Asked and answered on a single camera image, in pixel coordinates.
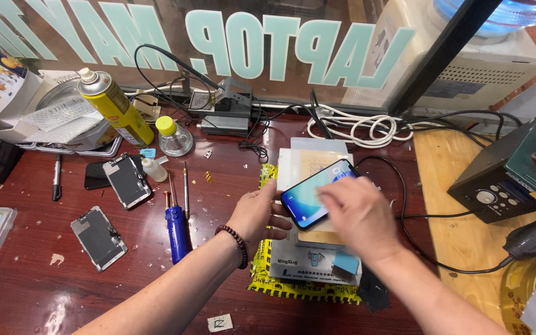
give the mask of clear plastic sheet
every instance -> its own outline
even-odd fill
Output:
[[[43,132],[49,132],[93,111],[96,109],[84,97],[75,96],[24,115],[20,119]]]
[[[96,126],[101,120],[99,118],[81,117],[66,123],[63,126],[58,126],[55,129],[44,132],[39,131],[30,135],[27,142],[53,142],[66,144],[73,140],[79,134]]]

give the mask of smartphone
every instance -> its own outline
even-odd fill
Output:
[[[70,226],[98,272],[107,269],[127,252],[121,236],[98,206],[94,206]]]
[[[136,206],[153,193],[145,175],[138,171],[136,161],[127,153],[103,164],[102,169],[124,209]]]
[[[317,199],[316,188],[347,176],[357,178],[359,173],[348,160],[341,159],[282,193],[282,204],[300,230],[308,230],[328,216]]]
[[[141,175],[146,175],[144,173],[144,169],[142,168],[142,160],[140,159],[140,155],[133,155],[132,159],[133,159],[133,162],[136,163],[138,172]],[[90,190],[95,190],[97,188],[111,186],[111,182],[109,181],[109,178],[107,178],[107,175],[105,174],[105,171],[102,168],[102,165],[107,162],[109,161],[106,160],[104,162],[90,163],[86,165],[86,172],[84,173],[84,188],[85,189],[90,191]]]

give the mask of black marker pen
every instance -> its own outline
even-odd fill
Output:
[[[61,198],[61,186],[59,185],[59,179],[61,177],[61,154],[57,154],[57,160],[55,162],[55,177],[53,178],[53,201],[56,202]]]

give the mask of white coiled cable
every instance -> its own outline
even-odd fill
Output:
[[[286,107],[286,105],[261,105],[261,106],[262,107],[268,107],[268,108],[285,108]],[[334,135],[338,135],[338,136],[340,136],[340,137],[345,139],[345,140],[341,140],[341,141],[344,141],[346,143],[353,143],[353,144],[358,145],[359,147],[367,148],[367,149],[383,148],[386,145],[390,144],[393,140],[408,141],[411,138],[413,138],[413,132],[410,132],[406,137],[401,137],[401,136],[397,136],[397,135],[400,132],[400,130],[414,129],[413,126],[418,126],[418,125],[429,125],[429,126],[436,126],[436,127],[442,126],[440,124],[433,123],[433,122],[416,122],[416,123],[411,123],[411,124],[408,124],[406,126],[403,126],[401,129],[398,129],[397,122],[402,121],[402,118],[395,118],[395,117],[392,117],[392,116],[389,116],[389,115],[357,116],[357,115],[352,115],[352,114],[345,113],[343,111],[339,111],[339,110],[334,109],[334,108],[332,108],[332,107],[330,107],[328,105],[320,104],[319,106],[321,108],[323,108],[323,109],[329,110],[329,111],[334,113],[334,116],[321,117],[321,119],[323,120],[325,126],[327,126],[327,127],[328,126],[337,126],[335,123],[328,122],[328,120],[335,120],[335,121],[338,121],[338,122],[343,123],[345,125],[351,126],[351,132],[350,133],[339,132],[339,131],[334,130],[331,127],[329,127],[328,130],[330,130],[330,133],[332,133]],[[368,140],[362,140],[360,138],[357,138],[355,136],[355,130],[360,125],[364,125],[366,123],[369,125],[369,128],[370,128],[369,129],[369,139]],[[307,133],[309,134],[309,136],[311,136],[313,138],[324,139],[324,137],[320,137],[320,136],[317,136],[316,134],[312,133],[311,127],[314,126],[314,125],[316,125],[316,121],[313,118],[310,118],[309,121],[307,122]],[[384,130],[383,129],[376,129],[376,126],[378,126],[378,125],[383,127]],[[382,134],[383,137],[376,137],[374,135],[374,132],[378,132],[378,133]]]

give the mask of dark red wooden desk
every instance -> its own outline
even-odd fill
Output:
[[[289,147],[290,136],[307,136],[307,117],[282,116],[272,122],[263,145],[276,164],[279,148]],[[251,151],[237,148],[239,138],[205,136],[195,126],[195,150],[163,166],[175,176],[177,201],[183,206],[183,161],[190,178],[190,237],[193,246],[212,237],[216,226],[227,222],[237,200],[257,189],[260,165]],[[398,165],[409,192],[407,213],[425,213],[412,141],[393,142],[378,150],[356,150],[355,161],[367,154],[388,157]],[[157,140],[151,147],[158,149]],[[206,159],[206,150],[212,150]],[[123,142],[119,153],[138,149]],[[112,188],[86,191],[86,164],[100,157],[77,154],[63,157],[59,202],[51,200],[55,155],[27,151],[0,189],[0,207],[17,208],[14,227],[0,251],[0,334],[70,333],[127,299],[171,268],[170,245],[164,220],[164,194],[160,183],[149,203],[124,210]],[[214,182],[205,180],[211,170]],[[383,162],[366,162],[368,172],[390,199],[401,205],[400,180]],[[154,187],[158,183],[149,179]],[[126,255],[106,271],[95,270],[70,228],[70,223],[93,206],[100,206],[129,247]],[[414,239],[433,255],[424,219],[409,223]],[[49,265],[53,253],[63,255],[60,265]],[[391,296],[391,308],[370,315],[364,306],[272,297],[247,291],[248,270],[236,270],[213,295],[188,329],[208,332],[207,318],[230,313],[238,333],[349,333],[421,334],[406,308]]]

